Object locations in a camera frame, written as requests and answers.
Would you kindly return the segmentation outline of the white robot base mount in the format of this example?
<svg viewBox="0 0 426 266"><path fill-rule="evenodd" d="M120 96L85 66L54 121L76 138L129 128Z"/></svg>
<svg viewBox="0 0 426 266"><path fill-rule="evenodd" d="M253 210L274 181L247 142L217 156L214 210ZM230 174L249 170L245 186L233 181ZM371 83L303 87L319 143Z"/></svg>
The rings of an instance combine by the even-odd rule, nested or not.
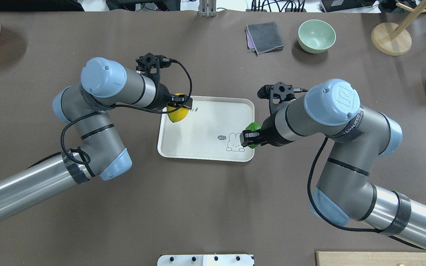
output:
<svg viewBox="0 0 426 266"><path fill-rule="evenodd" d="M162 255L157 266L254 266L249 254Z"/></svg>

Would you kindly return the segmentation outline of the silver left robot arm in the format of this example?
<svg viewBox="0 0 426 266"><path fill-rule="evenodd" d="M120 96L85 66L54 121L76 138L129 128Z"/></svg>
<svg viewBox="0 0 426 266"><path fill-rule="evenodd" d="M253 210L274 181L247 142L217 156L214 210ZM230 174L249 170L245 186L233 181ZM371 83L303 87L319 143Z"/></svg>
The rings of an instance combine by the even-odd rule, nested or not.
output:
<svg viewBox="0 0 426 266"><path fill-rule="evenodd" d="M53 112L65 124L59 151L0 181L0 222L93 177L108 181L132 168L113 110L166 115L191 109L193 81L184 64L151 53L135 63L129 69L111 59L89 59L78 83L54 98Z"/></svg>

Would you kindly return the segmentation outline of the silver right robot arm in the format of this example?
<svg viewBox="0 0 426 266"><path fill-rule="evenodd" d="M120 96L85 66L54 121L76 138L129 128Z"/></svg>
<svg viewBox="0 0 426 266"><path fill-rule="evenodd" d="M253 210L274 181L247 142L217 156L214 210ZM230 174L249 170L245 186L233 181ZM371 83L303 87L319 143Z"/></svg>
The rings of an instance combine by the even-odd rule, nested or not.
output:
<svg viewBox="0 0 426 266"><path fill-rule="evenodd" d="M257 96L269 101L262 126L251 123L240 134L243 147L280 147L316 133L324 134L309 176L327 141L333 141L315 189L307 181L311 210L344 230L370 232L426 250L426 205L368 181L378 157L390 155L402 141L400 125L361 104L349 82L330 79L311 89L278 82Z"/></svg>

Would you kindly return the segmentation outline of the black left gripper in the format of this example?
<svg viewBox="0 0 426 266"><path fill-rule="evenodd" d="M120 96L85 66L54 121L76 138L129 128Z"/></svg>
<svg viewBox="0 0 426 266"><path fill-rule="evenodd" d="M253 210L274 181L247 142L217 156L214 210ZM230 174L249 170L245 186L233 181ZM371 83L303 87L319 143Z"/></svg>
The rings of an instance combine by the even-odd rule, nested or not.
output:
<svg viewBox="0 0 426 266"><path fill-rule="evenodd" d="M141 72L144 87L141 97L136 102L139 108L147 110L162 111L165 106L167 110L175 108L192 109L193 99L185 94L171 94L167 87L160 83L160 69L171 66L169 58L163 55L147 53L136 60L137 71Z"/></svg>

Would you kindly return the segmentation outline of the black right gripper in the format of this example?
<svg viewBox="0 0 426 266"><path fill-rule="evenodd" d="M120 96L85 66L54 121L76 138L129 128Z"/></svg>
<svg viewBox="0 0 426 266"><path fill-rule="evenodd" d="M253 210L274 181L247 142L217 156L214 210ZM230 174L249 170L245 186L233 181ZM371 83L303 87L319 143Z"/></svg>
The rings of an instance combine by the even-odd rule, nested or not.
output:
<svg viewBox="0 0 426 266"><path fill-rule="evenodd" d="M280 122L286 122L285 118L280 118L280 114L285 116L286 108L295 99L293 87L283 82L264 85L257 91L257 97L269 100L270 116L262 123L259 131L244 130L240 133L241 146L255 148L259 145L270 144L280 147L292 143L293 141L281 135L275 119L279 118Z"/></svg>

